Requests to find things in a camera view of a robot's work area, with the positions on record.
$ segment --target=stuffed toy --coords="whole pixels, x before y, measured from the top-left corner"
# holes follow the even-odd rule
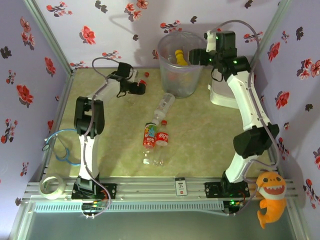
[[[259,193],[264,197],[260,201],[260,208],[265,209],[266,213],[263,215],[259,210],[257,212],[260,225],[263,229],[266,224],[274,223],[280,219],[286,208],[286,182],[276,172],[265,171],[259,175],[256,180]]]

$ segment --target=sticker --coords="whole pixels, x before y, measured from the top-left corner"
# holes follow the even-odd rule
[[[156,132],[157,126],[150,122],[145,125],[144,136],[143,136],[143,146],[154,147],[156,144]]]
[[[168,133],[166,132],[158,132],[155,139],[155,143],[159,146],[168,145]]]
[[[176,177],[175,181],[175,192],[177,196],[186,196],[187,193],[187,184],[184,177]]]

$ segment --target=clear plastic bucket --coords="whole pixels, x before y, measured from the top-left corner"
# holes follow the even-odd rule
[[[177,98],[186,98],[197,88],[203,66],[191,65],[189,51],[206,48],[206,42],[199,36],[184,31],[175,31],[164,36],[157,47],[162,88]],[[188,66],[177,64],[175,52],[182,50]]]

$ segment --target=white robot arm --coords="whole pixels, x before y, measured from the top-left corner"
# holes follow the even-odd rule
[[[94,199],[100,193],[100,187],[92,178],[99,181],[97,153],[99,137],[105,126],[104,103],[114,97],[123,97],[127,93],[144,94],[146,86],[135,81],[137,74],[137,70],[131,65],[120,62],[117,71],[106,76],[105,83],[98,90],[87,97],[80,96],[76,100],[74,127],[81,145],[81,164],[73,190],[79,193],[79,196]],[[88,135],[85,136],[90,127],[91,118],[93,118],[92,126]]]
[[[233,139],[235,155],[221,179],[223,194],[232,196],[244,182],[251,161],[256,160],[272,144],[262,121],[274,138],[279,133],[279,127],[270,123],[260,104],[247,58],[237,56],[235,33],[208,31],[204,37],[207,39],[207,48],[191,50],[189,61],[194,65],[212,65],[222,74],[234,94],[242,117],[244,132]]]

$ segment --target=floral wallpaper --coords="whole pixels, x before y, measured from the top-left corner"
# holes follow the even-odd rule
[[[258,95],[280,128],[276,140],[282,169],[299,191],[312,240],[320,239],[320,32],[314,28],[320,20],[318,9],[318,0],[293,0],[255,71]]]
[[[9,237],[26,185],[42,161],[67,73],[23,1],[1,2],[0,22],[2,240]]]
[[[94,58],[117,52],[134,67],[157,67],[157,44],[173,31],[203,36],[217,24],[241,19],[258,32],[259,40],[280,0],[35,0],[71,68],[91,67]],[[225,26],[237,36],[240,55],[251,58],[256,39],[239,23]],[[113,61],[97,61],[114,67]]]

